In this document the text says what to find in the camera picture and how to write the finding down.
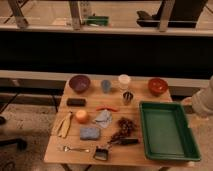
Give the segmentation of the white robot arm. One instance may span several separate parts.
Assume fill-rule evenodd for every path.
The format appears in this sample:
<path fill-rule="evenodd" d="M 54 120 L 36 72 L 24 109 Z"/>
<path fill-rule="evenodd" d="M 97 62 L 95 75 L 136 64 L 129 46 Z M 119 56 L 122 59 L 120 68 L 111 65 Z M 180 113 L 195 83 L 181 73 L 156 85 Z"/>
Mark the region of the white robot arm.
<path fill-rule="evenodd" d="M 213 76 L 207 88 L 192 96 L 192 108 L 201 117 L 213 115 Z"/>

